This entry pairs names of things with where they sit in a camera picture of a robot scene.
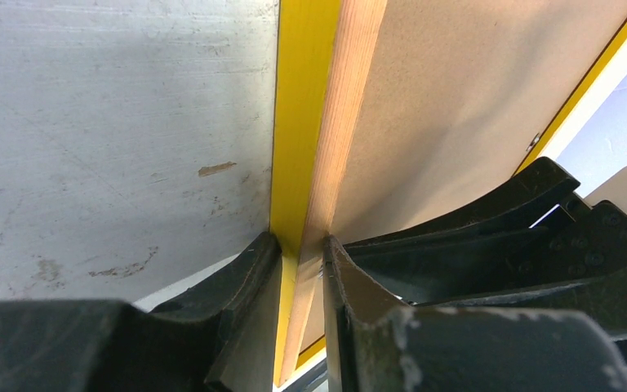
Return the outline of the brown cardboard backing board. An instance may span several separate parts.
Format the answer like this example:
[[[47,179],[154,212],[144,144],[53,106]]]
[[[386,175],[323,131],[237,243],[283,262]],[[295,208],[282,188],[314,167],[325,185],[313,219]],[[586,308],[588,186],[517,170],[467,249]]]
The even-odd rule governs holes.
[[[322,239],[417,225],[508,179],[627,21],[627,1],[344,1],[287,332]]]

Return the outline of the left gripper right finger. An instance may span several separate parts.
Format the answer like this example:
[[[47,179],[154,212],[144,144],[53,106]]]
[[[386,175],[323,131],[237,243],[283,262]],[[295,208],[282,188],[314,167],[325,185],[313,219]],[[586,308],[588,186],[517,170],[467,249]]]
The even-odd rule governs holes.
[[[570,310],[419,307],[323,246],[331,391],[627,391],[609,336]]]

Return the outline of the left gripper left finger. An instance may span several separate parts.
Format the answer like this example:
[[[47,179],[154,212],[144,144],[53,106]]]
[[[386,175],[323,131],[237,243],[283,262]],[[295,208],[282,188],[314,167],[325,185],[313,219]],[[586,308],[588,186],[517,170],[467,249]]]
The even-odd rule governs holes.
[[[0,391],[270,391],[281,250],[264,232],[150,311],[0,301]]]

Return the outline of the yellow picture frame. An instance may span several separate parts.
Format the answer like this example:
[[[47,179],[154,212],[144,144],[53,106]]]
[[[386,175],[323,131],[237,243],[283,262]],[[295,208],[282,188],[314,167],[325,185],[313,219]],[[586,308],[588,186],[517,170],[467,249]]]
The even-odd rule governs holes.
[[[312,359],[304,340],[300,350],[288,346],[287,332],[342,2],[280,4],[270,211],[270,229],[282,245],[284,262],[273,376],[278,386],[294,376],[298,363]],[[552,122],[527,145],[511,176],[541,156],[559,156],[626,73],[627,21]]]

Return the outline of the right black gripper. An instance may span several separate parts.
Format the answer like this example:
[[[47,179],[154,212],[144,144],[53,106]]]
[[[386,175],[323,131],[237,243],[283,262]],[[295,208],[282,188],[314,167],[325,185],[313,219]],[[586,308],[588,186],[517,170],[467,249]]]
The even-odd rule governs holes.
[[[489,193],[409,229],[347,243],[350,255],[424,241],[524,234],[427,305],[578,310],[611,337],[627,364],[627,214],[570,197],[580,182],[541,157]]]

